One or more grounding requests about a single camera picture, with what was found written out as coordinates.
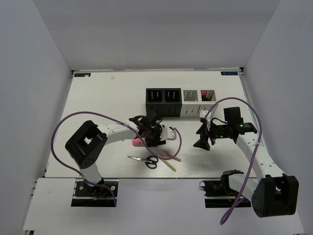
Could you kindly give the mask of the pink cap crayon tube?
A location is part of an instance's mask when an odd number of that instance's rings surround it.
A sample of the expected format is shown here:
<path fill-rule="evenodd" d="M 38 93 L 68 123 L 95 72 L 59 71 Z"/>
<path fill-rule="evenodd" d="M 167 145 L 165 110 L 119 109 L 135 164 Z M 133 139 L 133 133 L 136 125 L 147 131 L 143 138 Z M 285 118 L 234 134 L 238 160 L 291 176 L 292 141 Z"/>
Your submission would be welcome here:
<path fill-rule="evenodd" d="M 137 139 L 133 139 L 132 140 L 132 145 L 134 147 L 144 147 L 144 143 L 141 139 L 137 138 Z"/>

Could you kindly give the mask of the black handled scissors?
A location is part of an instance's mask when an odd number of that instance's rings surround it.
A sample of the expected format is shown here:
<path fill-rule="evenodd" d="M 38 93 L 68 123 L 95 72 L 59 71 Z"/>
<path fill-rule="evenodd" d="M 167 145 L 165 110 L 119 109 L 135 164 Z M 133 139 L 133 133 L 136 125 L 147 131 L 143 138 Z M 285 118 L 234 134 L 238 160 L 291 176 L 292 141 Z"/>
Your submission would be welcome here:
<path fill-rule="evenodd" d="M 147 158 L 128 156 L 128 158 L 143 162 L 149 169 L 157 168 L 158 158 L 155 156 L 149 156 Z"/>

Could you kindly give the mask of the slim yellow highlighter pen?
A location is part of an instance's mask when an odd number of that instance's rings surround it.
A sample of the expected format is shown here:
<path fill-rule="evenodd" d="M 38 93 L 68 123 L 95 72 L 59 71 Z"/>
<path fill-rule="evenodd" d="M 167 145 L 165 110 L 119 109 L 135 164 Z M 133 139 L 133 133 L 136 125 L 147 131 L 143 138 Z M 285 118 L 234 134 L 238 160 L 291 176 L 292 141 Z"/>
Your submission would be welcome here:
<path fill-rule="evenodd" d="M 161 159 L 161 161 L 166 164 L 172 171 L 176 172 L 176 169 L 166 160 Z"/>

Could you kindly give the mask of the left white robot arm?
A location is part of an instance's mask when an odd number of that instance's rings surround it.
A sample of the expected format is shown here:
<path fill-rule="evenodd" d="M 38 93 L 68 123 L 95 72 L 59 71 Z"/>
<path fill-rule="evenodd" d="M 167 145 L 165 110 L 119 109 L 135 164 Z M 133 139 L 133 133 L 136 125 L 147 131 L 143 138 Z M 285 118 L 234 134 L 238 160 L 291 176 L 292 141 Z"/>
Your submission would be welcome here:
<path fill-rule="evenodd" d="M 105 145 L 137 138 L 143 138 L 148 147 L 163 145 L 166 141 L 161 139 L 161 122 L 162 118 L 155 113 L 135 116 L 128 122 L 115 121 L 115 124 L 103 128 L 91 120 L 85 121 L 66 142 L 65 149 L 88 181 L 87 190 L 92 195 L 99 195 L 103 191 L 96 161 Z"/>

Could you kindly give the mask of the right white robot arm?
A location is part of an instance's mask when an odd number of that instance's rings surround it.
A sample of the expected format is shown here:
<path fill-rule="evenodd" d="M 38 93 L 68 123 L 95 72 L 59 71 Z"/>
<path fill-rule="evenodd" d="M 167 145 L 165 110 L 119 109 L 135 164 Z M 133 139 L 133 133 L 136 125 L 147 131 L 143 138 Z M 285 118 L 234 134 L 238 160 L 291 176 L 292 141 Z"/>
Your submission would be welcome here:
<path fill-rule="evenodd" d="M 239 107 L 225 108 L 225 123 L 216 125 L 207 110 L 200 111 L 200 139 L 194 147 L 209 150 L 217 139 L 231 139 L 252 164 L 257 181 L 248 180 L 242 196 L 250 201 L 258 217 L 293 215 L 296 211 L 299 182 L 277 166 L 258 142 L 254 125 L 244 122 Z"/>

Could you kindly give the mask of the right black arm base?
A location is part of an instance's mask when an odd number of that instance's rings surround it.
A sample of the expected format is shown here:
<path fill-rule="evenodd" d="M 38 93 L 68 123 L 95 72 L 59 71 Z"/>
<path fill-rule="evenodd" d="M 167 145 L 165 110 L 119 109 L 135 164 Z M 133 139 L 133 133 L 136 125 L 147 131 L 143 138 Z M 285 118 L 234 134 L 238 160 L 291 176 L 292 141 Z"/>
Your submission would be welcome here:
<path fill-rule="evenodd" d="M 202 180 L 199 187 L 204 191 L 205 207 L 211 208 L 230 208 L 235 201 L 238 190 L 229 187 L 229 176 L 243 174 L 240 170 L 224 171 L 219 179 Z"/>

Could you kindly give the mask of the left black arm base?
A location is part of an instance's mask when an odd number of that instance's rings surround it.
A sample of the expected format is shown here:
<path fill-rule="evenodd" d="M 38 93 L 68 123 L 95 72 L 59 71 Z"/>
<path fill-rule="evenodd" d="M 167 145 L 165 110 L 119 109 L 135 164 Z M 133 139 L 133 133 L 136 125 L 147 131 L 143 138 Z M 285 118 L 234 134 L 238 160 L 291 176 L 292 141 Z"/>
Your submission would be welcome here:
<path fill-rule="evenodd" d="M 73 196 L 71 200 L 72 207 L 88 207 L 88 208 L 112 208 L 117 202 L 118 181 L 109 180 L 102 183 L 110 188 L 113 192 L 115 200 L 111 192 L 104 187 L 90 186 L 83 180 L 77 180 L 74 185 Z"/>

